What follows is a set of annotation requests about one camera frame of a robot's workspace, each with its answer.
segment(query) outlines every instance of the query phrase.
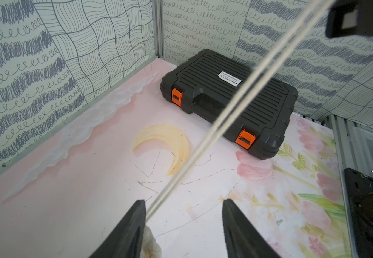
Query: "pencil sketch line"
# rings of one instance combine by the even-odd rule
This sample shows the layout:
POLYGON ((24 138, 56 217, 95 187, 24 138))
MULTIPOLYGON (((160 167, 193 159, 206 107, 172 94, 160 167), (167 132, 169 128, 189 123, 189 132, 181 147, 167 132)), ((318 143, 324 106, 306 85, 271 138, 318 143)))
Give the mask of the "pencil sketch line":
POLYGON ((213 176, 213 175, 215 175, 215 174, 218 174, 218 173, 220 173, 221 171, 224 171, 224 170, 235 170, 235 169, 233 169, 233 168, 224 168, 224 169, 222 169, 222 170, 220 170, 220 171, 218 171, 218 172, 216 172, 216 173, 213 173, 212 175, 208 175, 208 176, 206 176, 206 177, 203 177, 203 178, 200 178, 200 179, 197 179, 197 180, 194 180, 194 181, 188 182, 188 183, 181 183, 181 184, 183 184, 183 185, 185 185, 185 184, 190 184, 190 183, 193 183, 193 182, 199 181, 199 180, 204 179, 204 178, 209 178, 209 177, 211 177, 211 176, 213 176))
POLYGON ((214 153, 215 153, 215 152, 212 152, 212 153, 210 154, 210 159, 207 160, 207 162, 205 162, 204 164, 201 164, 201 165, 195 165, 195 167, 203 166, 203 165, 205 165, 206 163, 208 163, 208 162, 211 160, 211 156, 212 156, 212 154, 214 154, 214 153))
POLYGON ((148 199, 146 199, 146 201, 145 202, 147 202, 149 199, 151 199, 152 197, 153 197, 154 195, 152 195, 151 197, 149 197, 148 199))
POLYGON ((201 203, 199 203, 199 204, 195 205, 194 207, 191 207, 191 209, 195 208, 196 206, 198 206, 198 205, 200 205, 200 204, 201 204, 201 203))
POLYGON ((142 182, 138 182, 138 184, 140 184, 140 185, 141 185, 141 186, 143 186, 143 187, 146 187, 146 188, 148 188, 149 190, 151 190, 151 191, 153 191, 153 192, 155 192, 155 193, 158 193, 157 191, 155 191, 155 190, 152 190, 151 188, 147 187, 146 185, 143 185, 143 183, 142 183, 142 182))
POLYGON ((131 163, 132 163, 132 165, 134 165, 135 167, 137 167, 147 178, 149 178, 148 177, 148 175, 147 174, 145 174, 143 171, 142 171, 142 169, 140 169, 137 165, 135 165, 131 160, 129 160, 131 163))
POLYGON ((138 183, 162 183, 163 181, 138 181, 138 183))
MULTIPOLYGON (((225 197, 227 197, 227 196, 231 193, 231 191, 234 190, 234 188, 238 185, 238 183, 241 182, 241 179, 242 179, 242 178, 240 178, 240 180, 238 180, 238 182, 235 184, 235 186, 234 186, 234 187, 233 187, 233 188, 232 188, 232 189, 227 193, 227 195, 226 195, 225 197)), ((181 226, 179 226, 179 227, 176 227, 176 228, 174 228, 173 230, 169 230, 169 231, 167 231, 167 232, 165 232, 165 233, 159 234, 159 235, 157 235, 156 237, 159 237, 159 236, 165 235, 166 233, 169 233, 169 232, 172 232, 172 231, 174 231, 174 230, 177 230, 177 229, 179 229, 180 227, 183 227, 183 226, 185 226, 186 224, 189 224, 189 223, 193 222, 194 220, 198 219, 199 217, 204 216, 204 215, 205 215, 207 212, 209 212, 210 210, 214 209, 214 208, 215 208, 218 204, 220 204, 220 203, 221 203, 221 201, 219 201, 217 204, 215 204, 211 209, 207 210, 206 212, 204 212, 203 214, 199 215, 199 216, 196 217, 195 219, 188 221, 188 222, 185 223, 184 225, 181 225, 181 226)))
POLYGON ((162 147, 162 142, 161 142, 161 143, 160 143, 160 145, 159 145, 159 152, 158 152, 158 157, 156 157, 156 161, 155 161, 155 164, 153 164, 152 172, 151 172, 151 174, 150 174, 149 176, 151 176, 151 175, 152 175, 152 173, 153 173, 153 169, 155 168, 155 165, 156 165, 156 163, 158 162, 158 158, 159 158, 159 155, 160 155, 160 150, 161 150, 161 147, 162 147))

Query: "black plastic case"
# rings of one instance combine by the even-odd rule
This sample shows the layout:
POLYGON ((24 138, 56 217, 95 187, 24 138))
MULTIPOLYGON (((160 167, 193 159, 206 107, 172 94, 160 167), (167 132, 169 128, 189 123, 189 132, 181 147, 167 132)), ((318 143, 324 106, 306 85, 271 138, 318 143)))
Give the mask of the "black plastic case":
MULTIPOLYGON (((181 95, 181 108, 213 123, 228 104, 252 69, 212 50, 204 49, 167 73, 160 85, 163 97, 172 102, 173 89, 181 95), (241 80, 235 87, 220 79, 226 72, 241 80)), ((272 79, 225 132, 235 142, 243 130, 255 136, 248 153, 259 158, 274 157, 284 141, 298 91, 282 81, 272 79)))

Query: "painted crescent moon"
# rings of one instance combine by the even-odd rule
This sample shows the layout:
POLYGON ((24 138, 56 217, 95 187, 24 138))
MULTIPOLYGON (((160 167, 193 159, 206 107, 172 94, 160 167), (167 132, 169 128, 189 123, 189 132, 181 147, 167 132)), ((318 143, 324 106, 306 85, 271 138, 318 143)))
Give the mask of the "painted crescent moon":
POLYGON ((132 151, 143 142, 151 139, 161 140, 168 145, 174 158, 166 175, 178 172, 189 157, 189 141, 184 132, 173 125, 152 125, 139 132, 132 144, 132 151))

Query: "wavy grid pattern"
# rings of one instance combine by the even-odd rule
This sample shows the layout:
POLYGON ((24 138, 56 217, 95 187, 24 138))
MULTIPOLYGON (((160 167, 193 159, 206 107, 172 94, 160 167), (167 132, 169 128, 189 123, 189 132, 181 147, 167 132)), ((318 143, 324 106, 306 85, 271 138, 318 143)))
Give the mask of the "wavy grid pattern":
POLYGON ((0 5, 0 167, 152 57, 152 26, 150 0, 0 5))
POLYGON ((87 101, 154 55, 150 1, 34 5, 87 101))
MULTIPOLYGON (((254 67, 288 30, 306 1, 298 0, 172 0, 164 2, 164 56, 181 64, 201 49, 209 48, 254 67)), ((322 17, 303 42, 274 75, 299 91, 298 113, 320 118, 326 112, 351 108, 344 102, 326 109, 359 77, 368 78, 365 67, 373 63, 373 37, 325 37, 327 15, 322 17)), ((357 88, 354 99, 368 107, 373 95, 357 88)), ((361 111, 355 121, 373 127, 361 111)))
POLYGON ((86 104, 33 3, 0 5, 0 167, 86 104))
POLYGON ((373 128, 373 60, 346 83, 315 116, 330 113, 373 128))

